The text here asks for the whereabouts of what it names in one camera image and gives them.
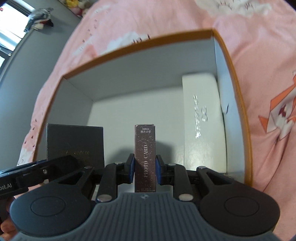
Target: metal screw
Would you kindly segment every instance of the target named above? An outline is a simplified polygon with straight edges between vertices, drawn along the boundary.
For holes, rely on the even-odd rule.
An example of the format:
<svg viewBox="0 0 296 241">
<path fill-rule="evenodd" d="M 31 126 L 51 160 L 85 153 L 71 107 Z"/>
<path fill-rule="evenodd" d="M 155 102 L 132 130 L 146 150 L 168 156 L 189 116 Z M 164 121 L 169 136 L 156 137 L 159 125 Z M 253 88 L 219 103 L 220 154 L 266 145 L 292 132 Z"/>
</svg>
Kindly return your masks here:
<svg viewBox="0 0 296 241">
<path fill-rule="evenodd" d="M 193 199 L 193 196 L 189 193 L 183 193 L 179 195 L 179 200 L 183 202 L 189 202 Z"/>
<path fill-rule="evenodd" d="M 109 194 L 101 194 L 97 197 L 98 202 L 109 202 L 112 200 L 112 197 Z"/>
</svg>

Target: white box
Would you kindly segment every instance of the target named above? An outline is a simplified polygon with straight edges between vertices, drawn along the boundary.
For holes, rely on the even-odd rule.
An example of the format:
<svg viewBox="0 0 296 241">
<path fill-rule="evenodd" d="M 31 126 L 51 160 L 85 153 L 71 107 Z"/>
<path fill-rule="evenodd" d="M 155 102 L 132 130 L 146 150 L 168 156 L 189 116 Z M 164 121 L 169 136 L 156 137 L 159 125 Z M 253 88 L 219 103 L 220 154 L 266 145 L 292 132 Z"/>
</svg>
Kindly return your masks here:
<svg viewBox="0 0 296 241">
<path fill-rule="evenodd" d="M 226 140 L 217 81 L 211 73 L 182 77 L 184 167 L 206 166 L 226 173 Z"/>
<path fill-rule="evenodd" d="M 182 76 L 200 72 L 217 79 L 227 174 L 251 185 L 246 111 L 225 44 L 212 29 L 133 44 L 76 68 L 61 80 L 45 123 L 103 126 L 105 164 L 125 161 L 134 152 L 135 125 L 154 124 L 157 154 L 183 164 Z M 35 160 L 46 157 L 45 130 L 37 150 Z"/>
</svg>

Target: black round pad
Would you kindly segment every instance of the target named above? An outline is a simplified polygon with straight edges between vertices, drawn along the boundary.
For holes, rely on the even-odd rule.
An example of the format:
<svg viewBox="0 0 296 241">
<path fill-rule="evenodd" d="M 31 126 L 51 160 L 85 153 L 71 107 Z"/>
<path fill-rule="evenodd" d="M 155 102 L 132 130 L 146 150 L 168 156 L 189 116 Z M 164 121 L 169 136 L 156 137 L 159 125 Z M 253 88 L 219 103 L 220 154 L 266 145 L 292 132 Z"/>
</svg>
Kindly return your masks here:
<svg viewBox="0 0 296 241">
<path fill-rule="evenodd" d="M 31 204 L 31 210 L 38 216 L 50 217 L 61 213 L 66 207 L 63 199 L 58 197 L 38 198 Z"/>
<path fill-rule="evenodd" d="M 225 202 L 225 208 L 235 216 L 248 217 L 259 210 L 259 204 L 249 197 L 232 197 Z"/>
<path fill-rule="evenodd" d="M 85 222 L 91 201 L 75 185 L 47 184 L 16 199 L 10 207 L 18 231 L 35 237 L 67 233 Z"/>
<path fill-rule="evenodd" d="M 248 186 L 220 185 L 201 200 L 200 214 L 224 233 L 255 236 L 276 225 L 279 206 L 270 196 Z"/>
</svg>

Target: gray ribbed plate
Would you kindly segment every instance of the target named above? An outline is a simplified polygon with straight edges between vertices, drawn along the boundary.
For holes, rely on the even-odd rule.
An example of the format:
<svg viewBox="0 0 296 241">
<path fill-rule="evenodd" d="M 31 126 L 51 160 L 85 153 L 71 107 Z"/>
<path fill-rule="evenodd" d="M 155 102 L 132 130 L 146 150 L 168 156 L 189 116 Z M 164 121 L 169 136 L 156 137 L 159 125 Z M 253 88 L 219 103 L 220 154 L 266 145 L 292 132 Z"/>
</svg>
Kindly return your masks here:
<svg viewBox="0 0 296 241">
<path fill-rule="evenodd" d="M 217 231 L 203 220 L 193 203 L 177 201 L 171 193 L 123 193 L 113 202 L 97 204 L 84 224 L 66 234 L 39 238 L 19 233 L 13 239 L 41 240 L 279 241 L 271 232 L 247 238 Z"/>
</svg>

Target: black box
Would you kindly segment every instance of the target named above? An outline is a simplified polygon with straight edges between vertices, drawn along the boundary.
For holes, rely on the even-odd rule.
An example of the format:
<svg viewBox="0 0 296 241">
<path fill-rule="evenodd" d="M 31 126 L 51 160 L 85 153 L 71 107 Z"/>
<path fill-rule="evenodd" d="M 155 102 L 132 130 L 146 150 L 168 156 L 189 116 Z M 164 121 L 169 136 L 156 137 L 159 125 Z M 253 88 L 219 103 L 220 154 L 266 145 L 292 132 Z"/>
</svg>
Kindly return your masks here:
<svg viewBox="0 0 296 241">
<path fill-rule="evenodd" d="M 47 160 L 71 155 L 95 169 L 105 167 L 103 127 L 47 124 Z"/>
<path fill-rule="evenodd" d="M 135 127 L 135 192 L 155 192 L 155 126 Z"/>
</svg>

